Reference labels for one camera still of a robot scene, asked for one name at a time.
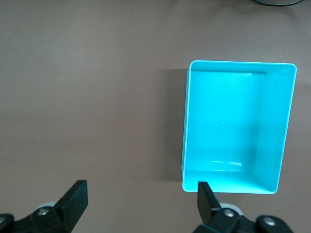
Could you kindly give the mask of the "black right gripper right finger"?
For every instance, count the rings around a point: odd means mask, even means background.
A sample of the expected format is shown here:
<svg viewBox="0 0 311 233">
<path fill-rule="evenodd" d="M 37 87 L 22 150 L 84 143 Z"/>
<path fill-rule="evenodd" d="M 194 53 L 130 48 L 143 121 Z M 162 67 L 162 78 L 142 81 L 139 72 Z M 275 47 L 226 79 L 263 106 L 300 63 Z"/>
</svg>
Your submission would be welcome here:
<svg viewBox="0 0 311 233">
<path fill-rule="evenodd" d="M 195 233 L 290 233 L 292 229 L 276 216 L 247 219 L 234 205 L 221 205 L 207 182 L 198 183 L 197 208 L 202 220 Z"/>
</svg>

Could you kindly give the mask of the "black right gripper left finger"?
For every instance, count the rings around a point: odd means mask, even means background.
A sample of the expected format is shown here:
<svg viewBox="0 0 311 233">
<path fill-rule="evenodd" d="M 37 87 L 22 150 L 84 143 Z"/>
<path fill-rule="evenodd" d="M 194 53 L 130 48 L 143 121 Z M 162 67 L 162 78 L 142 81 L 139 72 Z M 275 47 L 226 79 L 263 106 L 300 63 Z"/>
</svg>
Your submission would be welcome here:
<svg viewBox="0 0 311 233">
<path fill-rule="evenodd" d="M 12 214 L 1 214 L 0 231 L 2 233 L 70 233 L 87 205 L 87 181 L 77 180 L 56 203 L 41 205 L 25 218 L 15 220 Z"/>
</svg>

